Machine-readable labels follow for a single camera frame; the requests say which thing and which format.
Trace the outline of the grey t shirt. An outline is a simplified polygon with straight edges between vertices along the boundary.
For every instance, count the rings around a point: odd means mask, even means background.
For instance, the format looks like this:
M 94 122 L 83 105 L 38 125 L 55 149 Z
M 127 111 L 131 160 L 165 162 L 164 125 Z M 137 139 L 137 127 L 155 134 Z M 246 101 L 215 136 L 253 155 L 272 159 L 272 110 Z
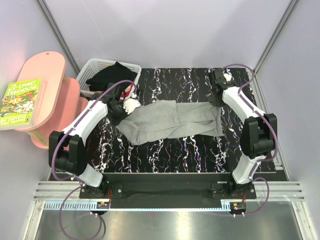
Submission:
M 159 100 L 137 107 L 116 128 L 137 146 L 194 135 L 223 136 L 222 108 L 209 102 Z

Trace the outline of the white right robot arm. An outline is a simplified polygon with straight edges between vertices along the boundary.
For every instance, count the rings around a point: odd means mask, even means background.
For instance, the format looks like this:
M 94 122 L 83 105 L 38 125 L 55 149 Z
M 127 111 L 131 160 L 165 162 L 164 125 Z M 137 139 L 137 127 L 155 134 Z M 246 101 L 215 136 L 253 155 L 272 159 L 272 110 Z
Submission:
M 243 198 L 253 190 L 253 176 L 268 156 L 278 152 L 278 120 L 273 113 L 265 113 L 249 100 L 234 80 L 227 80 L 224 70 L 215 69 L 208 74 L 212 103 L 229 106 L 242 122 L 239 144 L 242 151 L 236 168 L 220 192 L 223 196 Z

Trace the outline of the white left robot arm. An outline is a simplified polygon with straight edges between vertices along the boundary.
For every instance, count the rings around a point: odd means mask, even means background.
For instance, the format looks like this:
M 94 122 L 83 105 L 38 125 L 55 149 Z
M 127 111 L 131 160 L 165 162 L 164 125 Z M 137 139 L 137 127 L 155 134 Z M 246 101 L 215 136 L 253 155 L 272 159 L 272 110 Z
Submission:
M 96 198 L 108 194 L 108 181 L 88 163 L 86 141 L 92 130 L 105 117 L 117 125 L 128 116 L 124 108 L 125 93 L 94 93 L 80 115 L 62 131 L 53 131 L 48 141 L 48 164 L 57 180 L 56 170 L 75 177 L 82 190 Z

